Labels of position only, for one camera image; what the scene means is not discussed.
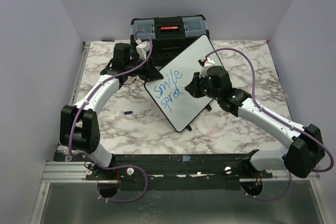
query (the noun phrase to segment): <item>black toolbox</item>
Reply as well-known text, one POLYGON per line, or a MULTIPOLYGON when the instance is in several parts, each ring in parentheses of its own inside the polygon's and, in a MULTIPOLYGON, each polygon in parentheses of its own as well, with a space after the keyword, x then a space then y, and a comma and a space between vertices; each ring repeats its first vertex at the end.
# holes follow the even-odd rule
MULTIPOLYGON (((201 35, 210 39, 208 25, 203 15, 177 16, 166 18, 135 18, 131 22, 131 45, 136 47, 134 34, 145 30, 152 38, 153 63, 157 67, 167 64, 192 44, 201 35)), ((138 38, 147 40, 145 33, 138 33, 138 38)))

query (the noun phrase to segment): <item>white marble texture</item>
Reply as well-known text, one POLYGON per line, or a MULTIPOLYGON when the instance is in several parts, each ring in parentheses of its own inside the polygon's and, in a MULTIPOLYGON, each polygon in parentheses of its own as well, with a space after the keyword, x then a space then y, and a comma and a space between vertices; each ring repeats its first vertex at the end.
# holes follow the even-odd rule
MULTIPOLYGON (((113 56, 117 42, 92 42, 77 101, 97 82, 100 71, 113 56)), ((257 99, 263 105, 289 118, 266 41, 212 41, 215 49, 233 47, 244 52, 256 69, 257 99)), ((221 51, 219 57, 230 74, 234 87, 251 93, 251 70, 239 54, 221 51)), ((274 150, 281 144, 252 123, 222 111, 211 103, 192 123, 191 132, 174 131, 168 120, 145 91, 143 82, 123 86, 99 114, 102 145, 117 154, 209 154, 247 153, 253 149, 274 150), (124 115, 124 111, 133 114, 124 115)))

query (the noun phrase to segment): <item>whiteboard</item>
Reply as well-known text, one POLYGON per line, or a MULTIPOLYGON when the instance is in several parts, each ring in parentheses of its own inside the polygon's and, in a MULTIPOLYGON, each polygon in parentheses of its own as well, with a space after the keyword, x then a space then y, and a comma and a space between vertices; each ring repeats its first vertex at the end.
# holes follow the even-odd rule
MULTIPOLYGON (((207 36, 202 35, 160 70, 162 80, 145 83, 146 91, 177 132, 183 131, 212 101, 208 97, 194 98, 184 87, 192 81, 194 72, 201 71, 198 60, 213 50, 207 36)), ((216 53, 211 58, 222 66, 216 53)))

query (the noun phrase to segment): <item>purple hose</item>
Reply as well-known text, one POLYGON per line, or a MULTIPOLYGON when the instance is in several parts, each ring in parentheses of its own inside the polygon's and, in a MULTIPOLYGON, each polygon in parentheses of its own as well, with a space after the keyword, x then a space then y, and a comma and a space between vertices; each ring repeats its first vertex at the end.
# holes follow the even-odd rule
MULTIPOLYGON (((263 111, 265 114, 267 114, 269 117, 273 118, 274 120, 276 120, 277 122, 287 126, 287 127, 292 127, 292 125, 290 125, 289 123, 283 121, 282 119, 280 118, 277 118, 275 115, 271 114, 270 112, 268 112, 267 110, 265 110, 263 107, 261 107, 259 105, 259 103, 256 101, 256 95, 255 95, 255 91, 256 91, 256 73, 255 73, 255 70, 254 70, 254 67, 252 65, 252 62, 249 60, 249 58, 241 51, 235 49, 235 48, 229 48, 229 47, 224 47, 224 48, 219 48, 219 49, 216 49, 210 53, 208 53, 205 58, 209 57, 210 55, 212 55, 213 53, 215 52, 219 52, 219 51, 223 51, 223 50, 230 50, 230 51, 234 51, 234 52, 237 52, 239 53, 240 55, 242 55, 248 62, 248 64, 250 65, 251 67, 251 71, 252 71, 252 100, 253 100, 253 103, 257 106, 258 109, 260 109, 261 111, 263 111)), ((311 136, 310 134, 308 134, 307 132, 304 132, 303 130, 299 129, 299 128, 296 128, 296 127, 293 127, 293 129, 307 137, 309 137, 311 140, 313 140, 317 145, 319 145, 322 149, 325 150, 325 152, 328 154, 329 158, 330 158, 330 165, 329 167, 325 168, 325 169, 320 169, 320 170, 313 170, 313 172, 316 172, 316 173, 324 173, 324 172, 327 172, 329 170, 331 170, 334 166, 334 158, 331 154, 331 152, 323 145, 320 143, 320 141, 318 141, 315 137, 311 136)), ((289 186, 287 188, 287 190, 280 196, 276 197, 276 198, 272 198, 272 199, 263 199, 263 198, 255 198, 253 197, 252 195, 249 195, 249 197, 252 197, 252 198, 255 198, 255 199, 260 199, 260 200, 274 200, 274 199, 279 199, 283 196, 285 196, 288 192, 289 192, 289 189, 291 188, 291 184, 292 184, 292 176, 291 176, 291 173, 289 173, 289 186)))
MULTIPOLYGON (((75 116, 75 119, 74 119, 74 121, 73 121, 73 123, 72 123, 71 131, 70 131, 70 136, 69 136, 69 144, 68 144, 68 148, 69 148, 69 154, 70 154, 70 156, 75 157, 75 156, 85 155, 85 153, 77 153, 77 154, 72 153, 72 139, 73 139, 73 137, 74 137, 74 131, 75 131, 76 123, 77 123, 77 121, 78 121, 78 117, 79 117, 81 111, 83 110, 83 108, 88 104, 88 102, 89 102, 89 101, 91 100, 91 98, 94 96, 94 94, 95 94, 95 93, 100 89, 100 87, 101 87, 102 85, 104 85, 106 82, 108 82, 108 81, 110 81, 110 80, 112 80, 112 79, 114 79, 114 78, 123 76, 123 75, 125 75, 125 74, 131 73, 131 72, 133 72, 133 71, 136 71, 138 68, 141 68, 144 64, 146 64, 146 62, 149 60, 149 58, 150 58, 150 56, 151 56, 151 54, 152 54, 152 50, 153 50, 153 41, 152 41, 152 38, 150 37, 150 35, 149 35, 145 30, 142 30, 142 29, 139 29, 138 31, 136 31, 136 33, 135 33, 135 37, 137 37, 137 34, 138 34, 140 31, 143 32, 143 33, 145 33, 145 34, 148 36, 148 38, 149 38, 150 50, 149 50, 149 52, 148 52, 148 55, 147 55, 146 59, 145 59, 142 63, 140 63, 138 66, 136 66, 135 68, 132 68, 132 69, 130 69, 130 70, 128 70, 128 71, 125 71, 125 72, 123 72, 123 73, 116 74, 115 76, 111 76, 111 77, 105 79, 105 80, 102 82, 102 84, 101 84, 101 83, 98 84, 98 85, 95 87, 95 89, 89 94, 89 96, 87 97, 86 101, 83 103, 83 105, 82 105, 82 106, 79 108, 79 110, 77 111, 76 116, 75 116)), ((145 188, 144 188, 144 190, 142 191, 142 193, 141 193, 139 196, 137 196, 137 197, 135 197, 135 198, 133 198, 133 199, 128 199, 128 200, 113 200, 113 199, 108 199, 108 201, 112 201, 112 202, 132 202, 132 201, 135 201, 135 200, 139 199, 140 197, 142 197, 142 196, 145 194, 145 192, 146 192, 146 190, 147 190, 148 180, 147 180, 147 175, 146 175, 145 171, 144 171, 142 168, 140 168, 140 167, 138 167, 138 166, 134 166, 134 165, 123 165, 123 166, 116 166, 116 167, 104 167, 104 166, 101 166, 101 165, 99 165, 99 164, 95 164, 95 165, 98 166, 98 167, 100 167, 100 168, 102 168, 102 169, 106 169, 106 170, 115 170, 115 169, 119 169, 119 168, 133 167, 133 168, 139 169, 139 170, 143 173, 143 175, 145 176, 145 188)))

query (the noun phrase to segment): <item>purple cable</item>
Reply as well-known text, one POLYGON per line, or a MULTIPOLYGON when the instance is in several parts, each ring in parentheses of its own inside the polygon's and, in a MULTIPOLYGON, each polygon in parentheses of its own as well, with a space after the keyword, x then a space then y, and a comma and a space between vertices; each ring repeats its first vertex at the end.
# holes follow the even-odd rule
MULTIPOLYGON (((267 110, 265 110, 263 107, 261 107, 259 105, 259 103, 257 102, 256 100, 256 95, 255 95, 255 90, 256 90, 256 73, 255 73, 255 70, 254 70, 254 67, 252 65, 252 62, 250 61, 250 59, 241 51, 235 49, 235 48, 229 48, 229 47, 224 47, 224 48, 219 48, 219 49, 216 49, 210 53, 208 53, 205 58, 209 57, 210 55, 212 55, 213 53, 215 52, 219 52, 219 51, 223 51, 223 50, 230 50, 230 51, 234 51, 234 52, 237 52, 239 53, 240 55, 242 55, 248 62, 248 64, 250 65, 251 67, 251 71, 252 71, 252 100, 253 100, 253 103, 257 106, 258 109, 260 109, 261 111, 263 111, 265 114, 267 114, 269 117, 273 118, 274 120, 278 121, 279 123, 287 126, 287 127, 292 127, 292 125, 290 125, 289 123, 283 121, 282 119, 280 118, 277 118, 275 115, 271 114, 270 112, 268 112, 267 110)), ((319 145, 322 149, 325 150, 325 152, 329 155, 329 158, 330 158, 330 165, 329 167, 325 168, 325 169, 320 169, 320 170, 313 170, 313 172, 316 172, 316 173, 324 173, 324 172, 327 172, 329 170, 331 170, 334 166, 334 158, 331 154, 331 152, 323 145, 320 143, 320 141, 318 141, 315 137, 311 136, 310 134, 308 134, 307 132, 304 132, 303 130, 299 129, 299 128, 296 128, 296 127, 293 127, 293 129, 307 137, 309 137, 311 140, 313 140, 317 145, 319 145)), ((279 199, 283 196, 285 196, 289 189, 291 188, 291 184, 292 184, 292 176, 291 176, 291 173, 289 173, 289 186, 287 188, 287 190, 280 196, 276 197, 276 198, 273 198, 273 199, 260 199, 260 200, 274 200, 274 199, 279 199)))
MULTIPOLYGON (((153 50, 153 41, 152 41, 152 38, 150 37, 150 35, 149 35, 145 30, 142 30, 142 29, 139 29, 138 31, 135 32, 135 35, 134 35, 135 38, 137 38, 137 34, 138 34, 140 31, 143 32, 143 33, 145 33, 145 34, 148 36, 149 43, 150 43, 150 49, 149 49, 149 52, 148 52, 148 55, 147 55, 146 59, 145 59, 142 63, 140 63, 138 66, 136 66, 135 68, 132 68, 132 69, 130 69, 130 70, 128 70, 128 71, 125 71, 125 72, 123 72, 123 73, 116 74, 115 76, 111 76, 111 77, 105 79, 102 83, 98 84, 98 85, 95 87, 95 89, 89 94, 89 96, 87 97, 86 101, 83 103, 83 105, 82 105, 82 106, 79 108, 79 110, 77 111, 76 116, 75 116, 75 119, 74 119, 74 121, 73 121, 73 123, 72 123, 71 131, 70 131, 70 136, 69 136, 69 144, 68 144, 69 154, 70 154, 71 157, 80 156, 80 155, 85 155, 85 153, 77 153, 77 154, 72 153, 72 139, 73 139, 73 137, 74 137, 74 131, 75 131, 76 123, 77 123, 77 121, 78 121, 78 117, 79 117, 81 111, 83 110, 83 108, 87 105, 87 103, 90 101, 90 99, 94 96, 94 94, 95 94, 95 93, 100 89, 100 87, 101 87, 102 85, 104 85, 106 82, 108 82, 108 81, 110 81, 110 80, 112 80, 112 79, 114 79, 114 78, 123 76, 123 75, 125 75, 125 74, 131 73, 131 72, 137 70, 138 68, 141 68, 141 67, 142 67, 142 66, 149 60, 149 58, 150 58, 150 56, 151 56, 151 54, 152 54, 152 50, 153 50)), ((145 171, 144 171, 142 168, 140 168, 140 167, 138 167, 138 166, 134 166, 134 165, 123 165, 123 166, 117 166, 117 167, 104 167, 104 166, 101 166, 101 165, 99 165, 99 164, 95 164, 95 165, 98 166, 98 167, 100 167, 100 168, 102 168, 102 169, 106 169, 106 170, 114 170, 114 169, 119 169, 119 168, 133 167, 133 168, 139 169, 139 170, 144 174, 144 176, 145 176, 145 188, 144 188, 144 190, 142 191, 142 193, 141 193, 139 196, 137 196, 137 197, 135 197, 135 198, 133 198, 133 199, 129 199, 129 200, 112 200, 112 199, 108 199, 108 201, 113 201, 113 202, 131 202, 131 201, 135 201, 135 200, 139 199, 140 197, 142 197, 142 196, 145 194, 145 192, 146 192, 146 190, 147 190, 148 180, 147 180, 146 173, 145 173, 145 171)))
POLYGON ((245 195, 246 195, 247 197, 250 197, 250 198, 252 198, 252 199, 261 200, 261 201, 272 201, 272 200, 277 200, 277 199, 280 199, 280 198, 286 196, 286 195, 289 193, 290 189, 292 188, 292 173, 288 172, 288 174, 289 174, 289 185, 288 185, 286 191, 284 191, 283 194, 281 194, 281 195, 279 195, 279 196, 277 196, 277 197, 274 197, 274 198, 259 198, 259 197, 257 198, 256 196, 252 196, 251 194, 248 194, 248 193, 243 189, 242 186, 240 186, 240 188, 241 188, 241 190, 245 193, 245 195))
POLYGON ((107 200, 107 201, 110 201, 110 202, 128 203, 128 202, 132 202, 132 201, 135 201, 135 200, 137 200, 137 199, 140 199, 140 198, 145 194, 145 192, 147 191, 147 187, 148 187, 148 179, 147 179, 146 172, 145 172, 142 168, 140 168, 140 167, 138 167, 138 166, 135 166, 135 165, 122 165, 122 166, 116 166, 116 167, 104 167, 104 166, 101 166, 101 165, 99 165, 99 164, 95 164, 95 165, 96 165, 97 167, 100 167, 100 168, 105 169, 105 170, 116 170, 116 169, 129 168, 129 167, 131 167, 131 168, 136 168, 136 169, 139 169, 139 170, 142 172, 142 174, 144 175, 144 177, 145 177, 145 187, 144 187, 142 193, 140 193, 138 196, 136 196, 136 197, 133 198, 133 199, 120 200, 120 199, 104 198, 104 197, 102 197, 102 196, 100 195, 100 188, 98 187, 97 192, 98 192, 100 198, 102 198, 102 199, 104 199, 104 200, 107 200))

